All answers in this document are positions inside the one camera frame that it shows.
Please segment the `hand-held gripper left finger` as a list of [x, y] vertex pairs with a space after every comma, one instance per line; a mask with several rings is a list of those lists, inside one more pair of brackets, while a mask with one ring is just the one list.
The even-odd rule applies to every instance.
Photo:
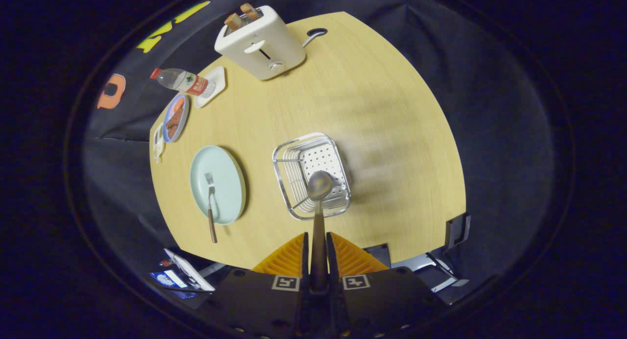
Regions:
[[264, 260], [262, 272], [231, 270], [209, 297], [207, 319], [233, 336], [294, 339], [309, 285], [309, 237], [296, 236]]

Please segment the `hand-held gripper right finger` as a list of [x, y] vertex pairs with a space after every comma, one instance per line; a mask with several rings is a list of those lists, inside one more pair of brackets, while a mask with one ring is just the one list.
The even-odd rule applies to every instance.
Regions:
[[393, 339], [427, 330], [441, 315], [441, 299], [407, 267], [340, 273], [339, 237], [328, 232], [328, 299], [340, 339]]

